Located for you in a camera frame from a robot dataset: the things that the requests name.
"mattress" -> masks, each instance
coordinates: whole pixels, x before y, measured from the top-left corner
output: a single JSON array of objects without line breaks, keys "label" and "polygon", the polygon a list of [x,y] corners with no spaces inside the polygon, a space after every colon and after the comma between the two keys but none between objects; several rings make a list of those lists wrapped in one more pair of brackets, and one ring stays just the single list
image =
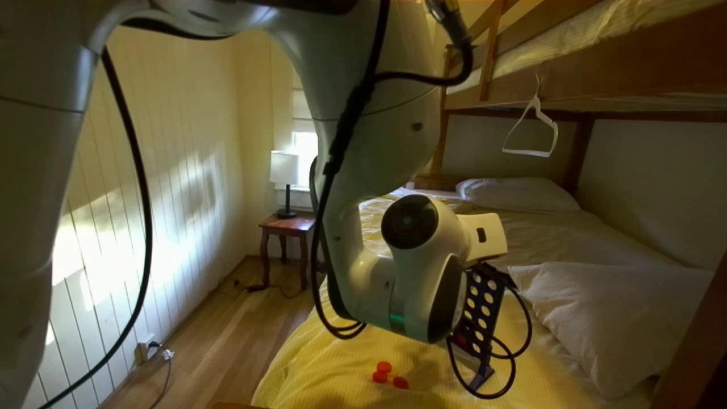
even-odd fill
[{"label": "mattress", "polygon": [[[386,256],[377,234],[381,212],[400,196],[420,193],[400,188],[362,204],[362,234],[369,248]],[[480,204],[458,193],[435,193],[455,212],[481,212]],[[586,212],[501,212],[510,254],[495,260],[497,269],[530,267],[534,261],[588,261],[588,263],[652,263],[670,261],[640,243],[602,226]],[[519,347],[525,339],[525,315],[514,295],[505,295],[495,335]],[[391,376],[408,380],[408,388],[393,381],[376,381],[380,362],[393,367]],[[497,392],[510,377],[510,363],[494,360],[495,376],[481,394]],[[489,408],[647,408],[655,381],[608,400],[584,376],[579,362],[534,320],[534,342],[519,360],[514,388]],[[475,408],[481,400],[468,396],[453,376],[444,345],[428,345],[386,330],[369,327],[352,342],[339,342],[320,326],[317,312],[294,331],[269,372],[257,386],[252,404],[260,408]]]},{"label": "mattress", "polygon": [[[494,78],[502,78],[718,3],[720,0],[605,0],[521,47],[501,55]],[[481,69],[472,71],[463,84],[450,87],[447,94],[480,87],[480,78]]]}]

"lamp shade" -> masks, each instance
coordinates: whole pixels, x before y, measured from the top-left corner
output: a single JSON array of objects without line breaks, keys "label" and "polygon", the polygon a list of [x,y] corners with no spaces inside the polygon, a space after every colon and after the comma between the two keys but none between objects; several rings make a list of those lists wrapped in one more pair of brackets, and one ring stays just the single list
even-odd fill
[{"label": "lamp shade", "polygon": [[270,151],[270,183],[275,186],[299,184],[299,155]]}]

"wood paneled wall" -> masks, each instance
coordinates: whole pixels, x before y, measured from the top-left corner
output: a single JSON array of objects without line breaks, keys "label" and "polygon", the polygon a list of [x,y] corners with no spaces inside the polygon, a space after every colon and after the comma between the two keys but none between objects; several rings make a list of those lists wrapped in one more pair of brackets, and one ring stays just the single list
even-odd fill
[{"label": "wood paneled wall", "polygon": [[[250,156],[269,155],[274,128],[266,120],[274,117],[250,112],[250,104],[270,101],[269,87],[252,87],[260,84],[255,74],[270,69],[266,52],[263,60],[241,60],[245,47],[270,47],[270,41],[245,41],[197,44],[137,29],[115,35],[110,50],[153,188],[153,283],[124,351],[58,408],[101,408],[133,371],[137,342],[147,335],[164,342],[250,253],[245,243],[252,246],[257,234],[250,218],[270,208],[260,198],[266,186],[255,184],[269,179],[266,161]],[[143,250],[130,147],[97,69],[53,260],[46,358],[26,408],[65,392],[110,351],[134,310]]]}]

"power outlet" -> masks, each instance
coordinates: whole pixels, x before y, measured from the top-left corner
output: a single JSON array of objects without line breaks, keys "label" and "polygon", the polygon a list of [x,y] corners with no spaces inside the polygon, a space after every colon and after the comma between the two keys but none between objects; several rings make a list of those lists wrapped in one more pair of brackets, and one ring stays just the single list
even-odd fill
[{"label": "power outlet", "polygon": [[154,339],[154,335],[147,335],[134,347],[134,367],[147,363],[158,352],[160,352],[160,342]]}]

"white hanger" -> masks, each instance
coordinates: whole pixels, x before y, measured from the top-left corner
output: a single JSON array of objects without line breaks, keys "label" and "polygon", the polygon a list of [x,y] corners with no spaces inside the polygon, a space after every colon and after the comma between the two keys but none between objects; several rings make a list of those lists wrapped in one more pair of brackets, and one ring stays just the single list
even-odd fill
[{"label": "white hanger", "polygon": [[[542,95],[536,95],[528,103],[525,112],[521,114],[519,122],[508,131],[505,141],[502,141],[502,153],[508,155],[521,155],[521,156],[551,156],[555,153],[555,147],[559,145],[559,125],[543,112],[543,103]],[[552,130],[552,138],[551,138],[551,151],[523,151],[523,147],[510,147],[514,131],[521,128],[521,122],[525,120],[528,112],[536,109],[536,119]]]}]

